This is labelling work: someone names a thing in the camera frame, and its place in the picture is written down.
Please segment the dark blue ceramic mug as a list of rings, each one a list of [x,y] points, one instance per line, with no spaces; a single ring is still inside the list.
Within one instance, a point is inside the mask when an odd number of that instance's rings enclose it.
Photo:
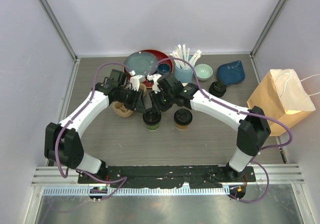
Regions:
[[[166,73],[171,73],[171,70],[172,70],[171,66],[167,63],[160,63],[157,66],[157,73],[161,75],[164,75]]]

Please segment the single brown paper cup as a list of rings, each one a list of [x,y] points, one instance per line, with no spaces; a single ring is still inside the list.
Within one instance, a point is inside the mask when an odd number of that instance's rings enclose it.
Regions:
[[[175,126],[179,129],[179,130],[185,130],[189,127],[189,125],[181,125],[176,123]]]

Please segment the light blue straw holder cup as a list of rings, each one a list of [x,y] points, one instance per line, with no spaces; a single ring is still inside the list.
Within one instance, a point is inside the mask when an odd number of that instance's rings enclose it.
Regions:
[[[191,83],[194,72],[184,60],[174,60],[174,76],[181,83]]]

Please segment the single green paper cup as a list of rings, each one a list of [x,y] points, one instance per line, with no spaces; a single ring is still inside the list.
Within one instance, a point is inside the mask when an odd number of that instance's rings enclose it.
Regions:
[[[157,130],[159,128],[160,122],[154,123],[154,124],[148,123],[146,126],[150,131],[155,131],[155,130]]]

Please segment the dark blue leaf plate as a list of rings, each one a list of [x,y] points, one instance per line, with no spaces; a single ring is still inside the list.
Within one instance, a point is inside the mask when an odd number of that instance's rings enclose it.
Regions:
[[[240,60],[223,64],[216,71],[216,78],[225,86],[239,84],[244,81],[246,75]]]

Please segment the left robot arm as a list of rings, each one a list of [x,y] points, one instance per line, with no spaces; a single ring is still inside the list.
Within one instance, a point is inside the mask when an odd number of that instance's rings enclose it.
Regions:
[[[122,103],[127,110],[145,112],[144,90],[97,83],[85,101],[59,123],[49,123],[45,129],[44,156],[67,168],[85,171],[93,182],[100,184],[107,176],[106,163],[87,154],[81,137],[87,127],[113,102]]]

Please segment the black lid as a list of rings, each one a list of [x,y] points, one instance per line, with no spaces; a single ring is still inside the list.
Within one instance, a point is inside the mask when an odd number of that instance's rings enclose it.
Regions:
[[[158,124],[161,118],[161,113],[154,112],[152,108],[148,108],[142,115],[144,123],[151,126]]]
[[[193,120],[192,113],[187,109],[179,109],[174,113],[173,119],[176,124],[181,126],[189,125]]]

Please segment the brown paper takeout bag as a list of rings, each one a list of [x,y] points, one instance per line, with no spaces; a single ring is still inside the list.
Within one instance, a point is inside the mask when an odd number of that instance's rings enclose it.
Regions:
[[[294,69],[271,69],[247,100],[264,114],[292,128],[314,112],[315,106]]]

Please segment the cardboard cup carrier tray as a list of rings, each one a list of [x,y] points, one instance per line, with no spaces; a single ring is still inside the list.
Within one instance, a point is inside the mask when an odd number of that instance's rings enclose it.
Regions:
[[[146,97],[146,95],[147,95],[146,94],[147,93],[147,87],[143,83],[141,83],[139,89],[143,90],[143,99],[144,99]],[[121,103],[121,102],[118,102],[118,101],[116,101],[116,102],[114,102],[112,104],[112,108],[113,108],[113,111],[117,115],[119,115],[120,117],[126,118],[126,117],[129,117],[129,116],[131,116],[133,114],[132,110],[126,109],[124,104]]]

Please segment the stack of black lids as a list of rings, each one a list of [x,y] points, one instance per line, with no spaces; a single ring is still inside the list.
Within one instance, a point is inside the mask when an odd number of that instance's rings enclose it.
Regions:
[[[213,82],[209,87],[209,93],[216,97],[224,96],[226,90],[227,90],[227,87],[219,81]]]

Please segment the aluminium front rail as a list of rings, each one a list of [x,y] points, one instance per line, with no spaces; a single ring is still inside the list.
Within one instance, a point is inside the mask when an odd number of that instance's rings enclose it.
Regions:
[[[46,196],[88,195],[98,199],[114,192],[116,196],[178,196],[178,195],[229,195],[250,185],[303,184],[297,164],[248,165],[243,177],[232,181],[220,165],[199,166],[109,166],[108,181],[126,177],[124,185],[104,184],[86,174],[70,170],[67,178],[60,176],[57,167],[38,167],[31,185],[42,187]]]

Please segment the mint green ceramic bowl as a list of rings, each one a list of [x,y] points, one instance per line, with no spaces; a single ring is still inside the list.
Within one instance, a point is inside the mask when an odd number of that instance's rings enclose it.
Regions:
[[[213,76],[213,69],[208,64],[198,64],[195,66],[195,74],[200,81],[205,81]]]

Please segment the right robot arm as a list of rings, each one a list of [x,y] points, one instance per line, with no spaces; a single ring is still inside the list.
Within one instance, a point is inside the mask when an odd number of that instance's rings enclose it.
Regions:
[[[233,105],[209,94],[199,85],[183,85],[169,73],[148,75],[147,79],[152,83],[149,96],[153,112],[165,112],[175,104],[212,116],[237,132],[236,150],[226,165],[225,174],[233,182],[242,178],[245,167],[271,133],[263,110],[256,106],[248,109]]]

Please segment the grey-blue ceramic plate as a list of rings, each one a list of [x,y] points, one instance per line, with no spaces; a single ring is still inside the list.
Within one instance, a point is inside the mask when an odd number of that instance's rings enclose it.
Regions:
[[[147,77],[148,73],[158,62],[157,57],[146,51],[138,51],[129,55],[125,60],[125,71],[130,72],[131,70],[135,71],[136,75],[144,75]]]

